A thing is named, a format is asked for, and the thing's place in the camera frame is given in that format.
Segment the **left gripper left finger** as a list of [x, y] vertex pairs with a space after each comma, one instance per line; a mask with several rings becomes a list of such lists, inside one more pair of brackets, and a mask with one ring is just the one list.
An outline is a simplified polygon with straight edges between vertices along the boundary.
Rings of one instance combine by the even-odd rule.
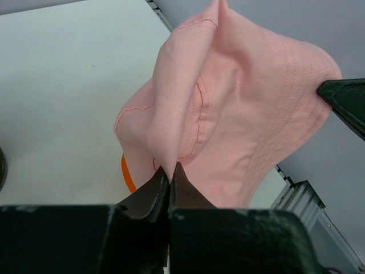
[[162, 168], [117, 204], [4, 205], [2, 273], [163, 273], [169, 181]]

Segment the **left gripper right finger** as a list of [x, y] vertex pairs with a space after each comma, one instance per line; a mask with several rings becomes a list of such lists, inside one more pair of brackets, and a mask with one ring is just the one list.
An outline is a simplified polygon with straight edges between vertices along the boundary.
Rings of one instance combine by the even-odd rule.
[[291, 212], [216, 208], [176, 164], [170, 188], [171, 273], [321, 273]]

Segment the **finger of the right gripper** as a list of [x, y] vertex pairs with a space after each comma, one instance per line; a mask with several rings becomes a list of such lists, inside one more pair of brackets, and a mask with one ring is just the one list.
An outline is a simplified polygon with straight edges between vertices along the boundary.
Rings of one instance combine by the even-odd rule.
[[326, 80], [317, 88], [317, 95], [364, 140], [364, 78]]

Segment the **orange cap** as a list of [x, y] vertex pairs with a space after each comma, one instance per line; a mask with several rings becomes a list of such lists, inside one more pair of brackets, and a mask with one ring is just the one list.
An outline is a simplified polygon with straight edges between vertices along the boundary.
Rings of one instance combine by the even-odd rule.
[[125, 161], [124, 155], [121, 157], [121, 171], [127, 188], [129, 189], [130, 193], [134, 193], [137, 190], [137, 188], [129, 173], [129, 169]]

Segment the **pink cap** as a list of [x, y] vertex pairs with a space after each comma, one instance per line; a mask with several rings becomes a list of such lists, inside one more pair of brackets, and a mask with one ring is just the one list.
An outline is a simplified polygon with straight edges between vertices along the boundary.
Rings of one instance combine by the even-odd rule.
[[136, 188], [181, 163], [213, 205], [248, 207], [266, 174], [323, 126], [331, 107], [316, 90], [341, 77], [320, 47], [211, 2], [170, 34], [116, 119]]

